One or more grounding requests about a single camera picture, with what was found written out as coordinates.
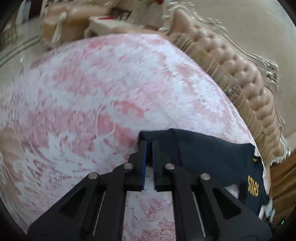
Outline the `navy STARS sweatshirt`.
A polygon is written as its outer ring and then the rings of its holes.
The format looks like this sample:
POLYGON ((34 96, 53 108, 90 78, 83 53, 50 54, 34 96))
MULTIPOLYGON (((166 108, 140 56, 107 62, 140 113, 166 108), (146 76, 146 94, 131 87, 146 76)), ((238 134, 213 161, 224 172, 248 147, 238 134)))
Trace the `navy STARS sweatshirt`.
POLYGON ((159 143, 171 163, 193 174, 207 173, 222 186, 238 186, 238 199, 258 215, 269 197, 264 188, 263 164, 253 144, 235 144, 186 130, 141 131, 139 141, 159 143))

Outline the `striped olive bolster pillow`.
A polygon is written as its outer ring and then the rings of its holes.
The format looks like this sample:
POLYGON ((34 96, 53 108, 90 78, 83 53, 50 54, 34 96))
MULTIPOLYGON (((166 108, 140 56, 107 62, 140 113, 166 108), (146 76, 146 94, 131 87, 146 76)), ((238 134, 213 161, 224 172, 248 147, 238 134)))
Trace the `striped olive bolster pillow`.
POLYGON ((187 35, 177 35, 172 43, 194 60, 227 95, 253 136, 264 165, 268 166, 273 160, 273 154, 263 131, 263 125, 247 103, 238 80, 227 73, 210 53, 197 46, 187 35))

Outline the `pink white floral bedspread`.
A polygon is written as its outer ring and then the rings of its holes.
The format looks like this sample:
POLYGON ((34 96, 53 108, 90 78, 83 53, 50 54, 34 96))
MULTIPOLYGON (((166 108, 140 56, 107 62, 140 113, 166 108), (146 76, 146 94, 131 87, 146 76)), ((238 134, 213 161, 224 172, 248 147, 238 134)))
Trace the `pink white floral bedspread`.
MULTIPOLYGON (((141 131, 170 128, 250 143, 259 156, 223 90, 158 35, 44 54, 1 87, 1 240, 29 240, 30 225, 89 173, 127 163, 141 131)), ((152 143, 144 189, 126 195, 121 240, 177 240, 171 192, 154 189, 152 143)))

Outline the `tufted pink leather headboard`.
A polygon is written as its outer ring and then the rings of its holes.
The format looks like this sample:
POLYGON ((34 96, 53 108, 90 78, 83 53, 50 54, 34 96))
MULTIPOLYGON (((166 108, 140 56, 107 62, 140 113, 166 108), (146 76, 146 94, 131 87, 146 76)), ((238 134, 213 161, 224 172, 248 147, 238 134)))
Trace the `tufted pink leather headboard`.
POLYGON ((241 86, 242 93, 263 125, 273 153, 271 164, 280 164, 291 154, 290 144, 283 135, 285 122, 276 106, 278 65, 238 44, 217 19, 198 14, 193 3, 165 1, 163 5, 165 33, 176 30, 188 34, 212 54, 241 86))

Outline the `white ornate side table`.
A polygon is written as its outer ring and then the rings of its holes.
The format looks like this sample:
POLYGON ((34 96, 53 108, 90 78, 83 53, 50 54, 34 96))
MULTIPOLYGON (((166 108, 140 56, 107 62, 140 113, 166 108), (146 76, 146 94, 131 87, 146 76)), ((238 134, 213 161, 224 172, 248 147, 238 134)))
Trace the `white ornate side table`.
POLYGON ((84 39, 105 35, 109 30, 118 26, 132 26, 126 21, 111 19, 107 16, 91 16, 88 20, 89 26, 84 30, 84 39))

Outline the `red artificial flowers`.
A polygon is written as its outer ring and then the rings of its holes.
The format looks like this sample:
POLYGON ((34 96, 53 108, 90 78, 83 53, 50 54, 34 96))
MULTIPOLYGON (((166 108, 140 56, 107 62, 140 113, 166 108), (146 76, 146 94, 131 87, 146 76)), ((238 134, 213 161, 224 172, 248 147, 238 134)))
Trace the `red artificial flowers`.
POLYGON ((162 5, 166 2, 166 0, 148 0, 147 5, 150 6, 152 4, 162 5))

